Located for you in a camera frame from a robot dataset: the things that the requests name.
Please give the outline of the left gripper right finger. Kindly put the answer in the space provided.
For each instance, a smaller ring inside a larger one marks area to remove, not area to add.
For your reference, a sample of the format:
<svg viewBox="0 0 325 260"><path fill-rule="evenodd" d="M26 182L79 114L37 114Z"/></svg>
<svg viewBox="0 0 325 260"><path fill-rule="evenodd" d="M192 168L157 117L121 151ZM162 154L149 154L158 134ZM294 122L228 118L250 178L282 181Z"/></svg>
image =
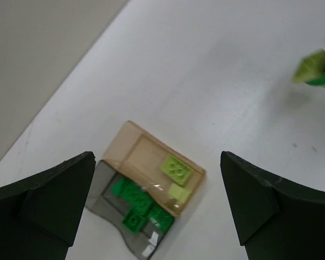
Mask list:
<svg viewBox="0 0 325 260"><path fill-rule="evenodd" d="M325 259L325 192L229 151L221 153L220 169L248 259Z"/></svg>

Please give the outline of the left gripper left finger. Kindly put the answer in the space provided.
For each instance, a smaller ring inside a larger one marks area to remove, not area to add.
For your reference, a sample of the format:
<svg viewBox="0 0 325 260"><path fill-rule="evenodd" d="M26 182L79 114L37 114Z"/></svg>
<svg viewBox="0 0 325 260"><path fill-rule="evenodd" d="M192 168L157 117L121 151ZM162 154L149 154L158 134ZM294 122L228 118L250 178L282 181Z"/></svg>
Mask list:
<svg viewBox="0 0 325 260"><path fill-rule="evenodd" d="M93 152L0 187L0 259L65 259L95 170Z"/></svg>

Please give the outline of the green square lego brick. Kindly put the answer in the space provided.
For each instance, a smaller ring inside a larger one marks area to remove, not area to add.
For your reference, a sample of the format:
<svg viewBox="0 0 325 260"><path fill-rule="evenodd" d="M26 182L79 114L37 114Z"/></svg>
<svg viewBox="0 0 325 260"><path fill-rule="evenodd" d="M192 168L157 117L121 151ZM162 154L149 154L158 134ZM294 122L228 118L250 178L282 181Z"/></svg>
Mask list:
<svg viewBox="0 0 325 260"><path fill-rule="evenodd" d="M133 234L139 233L146 222L146 217L137 213L134 209L130 209L122 220L124 227L126 227Z"/></svg>

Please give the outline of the pale yellow lego brick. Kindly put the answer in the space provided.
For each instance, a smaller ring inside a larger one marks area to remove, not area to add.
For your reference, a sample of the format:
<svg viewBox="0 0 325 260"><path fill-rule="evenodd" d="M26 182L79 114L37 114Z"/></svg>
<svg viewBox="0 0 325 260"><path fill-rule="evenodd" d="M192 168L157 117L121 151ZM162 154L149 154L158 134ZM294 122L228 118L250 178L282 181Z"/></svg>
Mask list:
<svg viewBox="0 0 325 260"><path fill-rule="evenodd" d="M191 192L175 183L171 184L169 191L168 191L168 196L170 198L173 198L175 200L177 200L179 203L184 204L189 196L190 196Z"/></svg>

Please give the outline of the dark green lego plate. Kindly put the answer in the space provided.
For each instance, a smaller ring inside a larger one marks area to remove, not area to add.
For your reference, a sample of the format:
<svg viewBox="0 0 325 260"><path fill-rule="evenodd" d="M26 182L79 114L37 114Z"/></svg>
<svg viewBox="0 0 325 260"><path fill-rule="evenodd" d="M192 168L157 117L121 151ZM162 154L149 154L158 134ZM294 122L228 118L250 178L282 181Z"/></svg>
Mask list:
<svg viewBox="0 0 325 260"><path fill-rule="evenodd" d="M113 194L124 199L138 214L147 215L153 199L140 186L127 178L121 178L111 188Z"/></svg>

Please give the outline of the lime square lego brick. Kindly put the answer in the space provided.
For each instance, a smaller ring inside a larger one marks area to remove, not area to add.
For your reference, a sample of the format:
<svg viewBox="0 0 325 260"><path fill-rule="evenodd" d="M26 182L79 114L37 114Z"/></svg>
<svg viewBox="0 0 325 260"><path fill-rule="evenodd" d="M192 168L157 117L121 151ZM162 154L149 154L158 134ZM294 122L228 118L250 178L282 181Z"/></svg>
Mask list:
<svg viewBox="0 0 325 260"><path fill-rule="evenodd" d="M192 174L188 165L171 154L166 157L160 169L179 185L185 185Z"/></svg>

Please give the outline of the long green lego brick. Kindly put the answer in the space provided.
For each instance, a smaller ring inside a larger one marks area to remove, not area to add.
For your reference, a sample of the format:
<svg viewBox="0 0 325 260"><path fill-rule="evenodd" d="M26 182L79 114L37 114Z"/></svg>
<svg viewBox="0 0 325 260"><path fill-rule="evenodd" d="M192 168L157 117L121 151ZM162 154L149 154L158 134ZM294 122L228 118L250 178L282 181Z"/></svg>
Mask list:
<svg viewBox="0 0 325 260"><path fill-rule="evenodd" d="M148 212L149 221L162 233L166 233L174 223L174 217L158 204L153 204Z"/></svg>

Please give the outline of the striped green lego stack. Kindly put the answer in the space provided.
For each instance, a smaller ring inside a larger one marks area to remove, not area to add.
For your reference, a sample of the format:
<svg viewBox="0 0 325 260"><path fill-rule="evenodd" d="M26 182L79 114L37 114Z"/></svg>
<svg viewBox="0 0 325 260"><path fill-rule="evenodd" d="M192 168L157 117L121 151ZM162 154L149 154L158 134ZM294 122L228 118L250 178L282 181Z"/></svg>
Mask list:
<svg viewBox="0 0 325 260"><path fill-rule="evenodd" d="M325 50L320 49L303 57L295 70L292 82L325 89Z"/></svg>

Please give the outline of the grey transparent container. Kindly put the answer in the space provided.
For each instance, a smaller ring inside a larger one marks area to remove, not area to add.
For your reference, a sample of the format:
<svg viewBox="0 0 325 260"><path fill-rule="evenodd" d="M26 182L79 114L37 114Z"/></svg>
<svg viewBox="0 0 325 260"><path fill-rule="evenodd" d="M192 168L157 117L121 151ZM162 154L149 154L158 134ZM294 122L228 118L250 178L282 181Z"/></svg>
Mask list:
<svg viewBox="0 0 325 260"><path fill-rule="evenodd" d="M175 218L105 161L95 166L86 208L115 226L137 259L151 259Z"/></svg>

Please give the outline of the orange transparent container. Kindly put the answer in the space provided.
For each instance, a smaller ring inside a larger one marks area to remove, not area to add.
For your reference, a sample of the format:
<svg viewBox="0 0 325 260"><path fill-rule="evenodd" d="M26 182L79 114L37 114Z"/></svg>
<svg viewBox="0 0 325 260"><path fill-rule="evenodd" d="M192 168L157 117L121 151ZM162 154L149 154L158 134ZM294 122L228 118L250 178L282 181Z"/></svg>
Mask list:
<svg viewBox="0 0 325 260"><path fill-rule="evenodd" d="M185 185L177 184L160 169L170 154L192 169L192 174ZM163 209L175 217L180 216L206 176L204 168L170 148L131 120L122 125L103 159L146 190ZM168 196L169 188L173 183L191 192L184 204Z"/></svg>

